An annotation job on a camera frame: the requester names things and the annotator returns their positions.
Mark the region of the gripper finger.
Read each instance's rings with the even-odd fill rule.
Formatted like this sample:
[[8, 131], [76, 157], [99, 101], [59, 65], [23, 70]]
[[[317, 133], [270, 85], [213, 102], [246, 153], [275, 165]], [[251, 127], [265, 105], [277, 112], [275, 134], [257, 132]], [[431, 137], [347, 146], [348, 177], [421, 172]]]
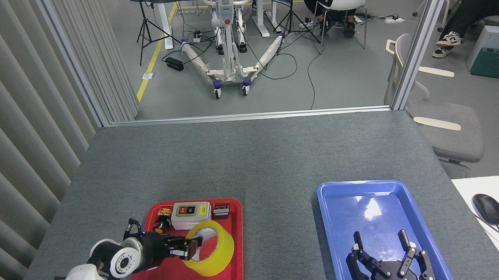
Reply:
[[195, 248], [202, 246], [202, 237], [187, 238], [182, 235], [164, 234], [165, 245], [172, 249], [186, 249], [187, 247]]
[[195, 256], [198, 247], [198, 243], [180, 245], [178, 248], [171, 249], [170, 255], [175, 255], [184, 261], [188, 261]]
[[364, 265], [364, 267], [366, 267], [373, 276], [373, 274], [380, 269], [380, 262], [365, 252], [360, 232], [354, 232], [354, 241], [355, 244], [352, 246], [351, 252], [346, 257], [349, 274], [351, 275], [352, 280], [371, 280], [370, 276], [367, 276], [360, 270], [358, 263]]
[[[399, 278], [401, 280], [436, 280], [434, 271], [432, 271], [431, 259], [429, 253], [425, 250], [420, 250], [414, 242], [410, 242], [406, 231], [401, 229], [398, 232], [401, 247], [405, 252], [405, 256], [401, 261], [398, 269]], [[416, 275], [410, 270], [413, 260], [417, 260], [420, 268], [420, 274]]]

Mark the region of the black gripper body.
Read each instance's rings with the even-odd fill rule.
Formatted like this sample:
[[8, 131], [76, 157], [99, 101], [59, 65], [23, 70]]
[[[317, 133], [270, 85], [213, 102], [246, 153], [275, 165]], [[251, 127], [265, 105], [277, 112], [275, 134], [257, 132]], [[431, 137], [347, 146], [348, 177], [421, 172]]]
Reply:
[[169, 240], [172, 235], [160, 234], [155, 231], [142, 232], [139, 237], [143, 246], [141, 270], [160, 266], [165, 258], [170, 256]]
[[371, 272], [371, 280], [419, 280], [410, 269], [411, 263], [408, 258], [404, 261], [371, 262], [367, 269]]

